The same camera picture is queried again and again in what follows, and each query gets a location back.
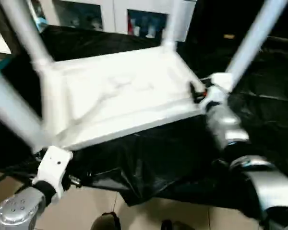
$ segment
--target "black plastic sheet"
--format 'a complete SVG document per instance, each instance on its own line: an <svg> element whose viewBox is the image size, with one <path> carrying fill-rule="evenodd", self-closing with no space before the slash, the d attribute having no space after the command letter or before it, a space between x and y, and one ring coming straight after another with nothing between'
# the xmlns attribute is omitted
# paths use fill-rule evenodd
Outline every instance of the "black plastic sheet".
<svg viewBox="0 0 288 230"><path fill-rule="evenodd" d="M158 45L150 39L55 26L49 26L42 38L56 61ZM237 47L230 42L218 45L206 50L179 44L178 53L204 78L224 71ZM274 44L266 47L231 95L229 105L241 117L255 149L288 175L288 51ZM13 58L2 73L40 115L39 80L28 56ZM30 154L0 124L0 170L21 178L34 175L38 163ZM67 172L84 186L119 191L128 205L158 196L239 208L239 194L221 158L204 117L198 116L76 151Z"/></svg>

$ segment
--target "cabinet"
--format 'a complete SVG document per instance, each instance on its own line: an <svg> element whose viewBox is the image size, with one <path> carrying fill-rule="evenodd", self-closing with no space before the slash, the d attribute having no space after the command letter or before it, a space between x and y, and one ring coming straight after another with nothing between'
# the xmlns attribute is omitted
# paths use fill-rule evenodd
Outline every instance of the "cabinet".
<svg viewBox="0 0 288 230"><path fill-rule="evenodd" d="M40 0L48 24L145 37L164 32L173 0ZM176 31L185 41L196 5L195 0L181 1Z"/></svg>

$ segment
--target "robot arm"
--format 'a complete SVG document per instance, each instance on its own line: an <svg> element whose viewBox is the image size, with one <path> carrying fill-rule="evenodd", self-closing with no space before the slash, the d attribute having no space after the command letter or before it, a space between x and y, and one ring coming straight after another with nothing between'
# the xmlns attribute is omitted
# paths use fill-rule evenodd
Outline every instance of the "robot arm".
<svg viewBox="0 0 288 230"><path fill-rule="evenodd" d="M51 202L58 202L62 180L72 153L50 146L28 187L0 203L0 230L32 230L37 218Z"/></svg>
<svg viewBox="0 0 288 230"><path fill-rule="evenodd" d="M215 77L227 75L214 74L212 82L216 82ZM205 110L207 128L222 157L230 164L235 178L232 189L239 193L238 199L244 200L240 211L257 219L265 229L288 229L288 178L275 165L254 155L248 133L223 100L224 91L218 86L212 87L213 91L208 89L208 96L200 105ZM209 90L214 95L209 97Z"/></svg>

